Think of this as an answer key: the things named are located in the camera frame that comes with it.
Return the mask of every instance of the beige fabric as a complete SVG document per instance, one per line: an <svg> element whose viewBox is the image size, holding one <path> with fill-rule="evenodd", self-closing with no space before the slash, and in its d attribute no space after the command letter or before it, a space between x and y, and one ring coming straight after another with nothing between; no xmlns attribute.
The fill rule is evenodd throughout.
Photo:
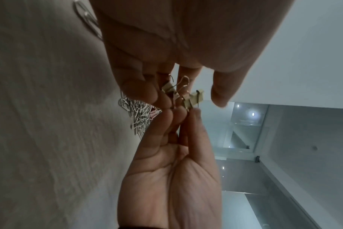
<svg viewBox="0 0 343 229"><path fill-rule="evenodd" d="M0 228L116 228L139 142L71 0L0 1Z"/></svg>

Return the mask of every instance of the white wall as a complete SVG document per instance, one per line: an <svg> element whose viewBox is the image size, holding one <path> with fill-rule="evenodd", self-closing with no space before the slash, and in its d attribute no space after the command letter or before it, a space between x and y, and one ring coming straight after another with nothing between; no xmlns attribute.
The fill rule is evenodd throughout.
<svg viewBox="0 0 343 229"><path fill-rule="evenodd" d="M343 109L285 106L268 157L343 226Z"/></svg>
<svg viewBox="0 0 343 229"><path fill-rule="evenodd" d="M222 229L262 229L243 193L222 192Z"/></svg>
<svg viewBox="0 0 343 229"><path fill-rule="evenodd" d="M209 100L212 76L194 85ZM296 1L232 101L343 108L343 0Z"/></svg>

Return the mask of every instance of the hand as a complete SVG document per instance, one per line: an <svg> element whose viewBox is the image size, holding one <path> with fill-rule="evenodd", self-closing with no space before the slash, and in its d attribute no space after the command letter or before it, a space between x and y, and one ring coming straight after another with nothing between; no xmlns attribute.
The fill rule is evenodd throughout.
<svg viewBox="0 0 343 229"><path fill-rule="evenodd" d="M145 132L121 185L120 227L221 227L220 175L201 111L186 116L164 110Z"/></svg>
<svg viewBox="0 0 343 229"><path fill-rule="evenodd" d="M202 66L215 70L211 99L225 106L293 0L90 0L115 79L132 99L170 108L160 91L178 63L181 94Z"/></svg>

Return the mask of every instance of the palm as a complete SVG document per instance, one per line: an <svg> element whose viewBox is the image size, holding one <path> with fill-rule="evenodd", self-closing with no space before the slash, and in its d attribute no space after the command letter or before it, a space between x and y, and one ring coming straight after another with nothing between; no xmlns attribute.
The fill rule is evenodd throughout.
<svg viewBox="0 0 343 229"><path fill-rule="evenodd" d="M170 126L186 116L183 109L176 109L174 114ZM162 117L158 118L154 122L162 122ZM178 137L167 131L156 145L156 135L151 134L154 140L148 139L148 131L122 183L120 226L215 228L220 222L221 187L214 158L196 162L182 133ZM211 165L212 172L204 163Z"/></svg>

